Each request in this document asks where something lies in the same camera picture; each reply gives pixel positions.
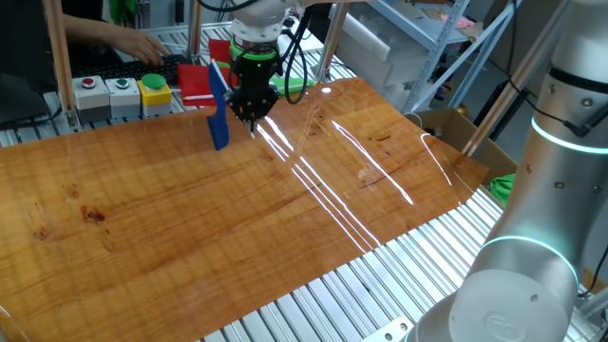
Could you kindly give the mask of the bare person hand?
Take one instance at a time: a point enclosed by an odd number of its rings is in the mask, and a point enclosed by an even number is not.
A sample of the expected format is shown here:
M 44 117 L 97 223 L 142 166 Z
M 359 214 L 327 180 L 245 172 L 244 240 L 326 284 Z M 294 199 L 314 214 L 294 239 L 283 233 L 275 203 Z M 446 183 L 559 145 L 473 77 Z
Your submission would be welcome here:
M 162 57 L 169 55 L 167 48 L 158 40 L 132 28 L 116 27 L 116 32 L 110 37 L 108 44 L 145 65 L 155 67 L 162 66 Z

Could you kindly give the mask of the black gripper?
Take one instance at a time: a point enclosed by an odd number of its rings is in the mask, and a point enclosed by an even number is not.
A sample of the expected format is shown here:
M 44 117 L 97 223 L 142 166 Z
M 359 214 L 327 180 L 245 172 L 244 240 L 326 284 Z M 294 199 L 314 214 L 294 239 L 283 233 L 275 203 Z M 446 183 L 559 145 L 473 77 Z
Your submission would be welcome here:
M 225 101 L 252 136 L 257 124 L 281 97 L 277 86 L 271 82 L 279 62 L 279 57 L 264 60 L 242 57 L 231 61 L 230 90 L 225 94 Z M 253 113 L 244 96 L 258 96 L 253 102 Z

